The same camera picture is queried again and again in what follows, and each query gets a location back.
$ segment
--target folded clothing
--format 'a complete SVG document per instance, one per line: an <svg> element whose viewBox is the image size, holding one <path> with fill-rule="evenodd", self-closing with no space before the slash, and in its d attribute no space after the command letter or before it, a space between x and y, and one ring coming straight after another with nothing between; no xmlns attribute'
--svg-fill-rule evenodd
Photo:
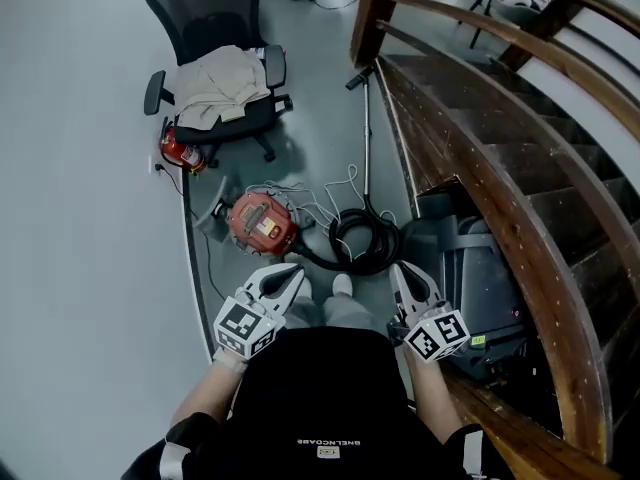
<svg viewBox="0 0 640 480"><path fill-rule="evenodd" d="M252 51L222 46L178 68L178 126L211 130L244 116L244 106L269 96L264 66Z"/></svg>

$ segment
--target white wall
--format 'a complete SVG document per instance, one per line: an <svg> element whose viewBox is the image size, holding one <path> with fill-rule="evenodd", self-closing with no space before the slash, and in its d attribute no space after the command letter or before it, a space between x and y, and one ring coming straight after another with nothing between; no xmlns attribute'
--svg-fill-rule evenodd
<svg viewBox="0 0 640 480"><path fill-rule="evenodd" d="M640 0L613 1L640 14ZM581 11L573 24L614 47L640 68L640 39L589 10ZM562 30L556 38L603 67L640 98L640 79L624 65L568 30ZM539 60L529 61L519 73L588 130L640 192L640 142L615 117L573 82Z"/></svg>
<svg viewBox="0 0 640 480"><path fill-rule="evenodd" d="M119 478L208 359L181 201L147 172L144 0L0 0L0 460Z"/></svg>

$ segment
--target power cord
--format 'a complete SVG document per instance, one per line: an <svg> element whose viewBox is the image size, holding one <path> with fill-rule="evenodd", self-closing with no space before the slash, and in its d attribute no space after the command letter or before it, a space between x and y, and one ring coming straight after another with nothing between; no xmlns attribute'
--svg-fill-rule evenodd
<svg viewBox="0 0 640 480"><path fill-rule="evenodd" d="M169 178L171 178L171 181L173 182L173 186L176 189L176 192L178 194L180 194L180 197L182 197L182 199L184 200L184 194L182 192L180 192L180 189L178 188L178 184L176 183L175 178L172 176L172 174L169 171L167 171L167 169L165 169L164 165L155 164L153 166L153 168L158 172L164 172L167 176L169 176ZM189 207L189 212L191 212L191 215L193 215L195 217L195 219L198 220L198 216L193 212L191 207ZM205 243L207 245L207 273L209 275L209 283L211 283L211 287L215 290L215 292L218 294L218 296L223 301L225 301L226 297L224 295L222 295L222 293L220 292L220 290L216 286L216 283L213 282L213 276L211 275L211 249L209 247L209 237L207 235L205 235L204 233L202 233L202 234L204 236Z"/></svg>
<svg viewBox="0 0 640 480"><path fill-rule="evenodd" d="M317 5L318 7L320 7L320 9L324 9L325 11L337 11L339 9L346 9L347 7L355 4L358 0L351 0L351 2L349 2L348 4L344 4L344 5L339 5L338 7L326 7L320 3L318 3L317 0L311 0L315 5Z"/></svg>
<svg viewBox="0 0 640 480"><path fill-rule="evenodd" d="M309 214L311 218L322 228L322 232L327 238L329 238L330 242L333 242L333 241L339 242L341 246L344 247L344 249L346 249L349 263L353 263L355 260L357 260L358 258L360 258L361 256L367 253L369 253L369 261L370 261L372 259L371 251L367 249L362 251L360 254L354 256L351 252L351 248L349 247L349 245L344 240L342 240L342 238L344 238L344 234L346 234L346 232L350 228L357 227L357 226L369 227L370 223L369 222L363 223L361 222L362 219L359 219L360 222L356 223L354 222L354 215L350 215L349 213L345 214L345 212L341 212L340 209L338 208L338 205L335 199L333 198L333 195L329 191L329 187L331 186L344 185L349 183L354 193L362 203L362 208L359 211L362 212L366 210L367 203L365 202L365 199L362 197L362 195L360 194L360 192L358 191L354 183L354 180L358 176L358 168L354 164L349 164L349 167L347 168L347 173L349 177L346 180L330 181L324 184L324 190L327 194L327 197L329 198L329 201L331 201L331 205L333 206L333 211L322 206L318 202L318 198L316 197L313 190L306 188L304 183L302 182L294 183L293 185L282 185L282 184L276 183L275 181L267 180L264 183L260 183L257 185L249 185L245 189L245 192L249 193L249 192L264 191L269 195L275 195L275 196L284 198L287 201L287 209L291 211L291 213L293 213L296 224L298 224L299 226L302 225L302 219L300 218L300 214L298 213L299 211L303 211ZM313 201L308 201L299 205L295 204L294 201L292 201L291 198L287 195L290 193L299 193L299 194L307 193L311 196ZM315 215L309 209L309 207L313 208L314 210L317 210L320 213L320 215ZM391 216L393 225L395 227L397 225L397 219L396 219L396 216L393 214L393 212L391 212L390 210L384 210L379 214L379 218L382 219L385 214L389 214ZM347 220L350 220L351 222L348 223L348 226L346 228L343 228L345 229L344 233L337 233L340 226L343 225L343 219L345 217L347 217Z"/></svg>

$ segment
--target vacuum cleaner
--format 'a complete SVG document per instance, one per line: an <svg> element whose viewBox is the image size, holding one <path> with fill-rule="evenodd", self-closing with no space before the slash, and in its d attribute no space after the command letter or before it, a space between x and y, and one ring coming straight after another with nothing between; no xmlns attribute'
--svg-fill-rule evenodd
<svg viewBox="0 0 640 480"><path fill-rule="evenodd" d="M318 256L304 242L300 226L294 222L291 213L272 196L261 192L242 195L233 205L227 205L222 198L225 189L219 191L220 197L214 199L210 211L196 223L196 227L206 227L208 217L220 219L226 215L236 244L248 252L268 253L284 256L295 252L308 258L316 265L327 270L348 272L353 275L368 276L389 268L398 258L401 249L401 235L397 226L383 219L373 209L369 195L371 129L369 127L369 75L368 67L349 81L347 89L353 90L359 85L364 90L364 209L351 208L340 212L329 226L329 243L337 261ZM226 186L225 178L221 186ZM351 259L342 249L340 241L349 231L365 228L371 233L366 251Z"/></svg>

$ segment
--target chair armrest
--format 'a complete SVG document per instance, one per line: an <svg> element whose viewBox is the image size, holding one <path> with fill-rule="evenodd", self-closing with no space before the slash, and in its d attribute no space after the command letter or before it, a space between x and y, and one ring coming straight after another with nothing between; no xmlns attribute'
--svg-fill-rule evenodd
<svg viewBox="0 0 640 480"><path fill-rule="evenodd" d="M175 105L173 93L164 88L164 78L166 71L158 71L151 75L147 84L147 92L144 95L144 113L152 116L158 113L160 101L164 100L171 105Z"/></svg>
<svg viewBox="0 0 640 480"><path fill-rule="evenodd" d="M267 75L267 87L282 87L287 78L287 63L281 46L270 44L264 48L264 70Z"/></svg>

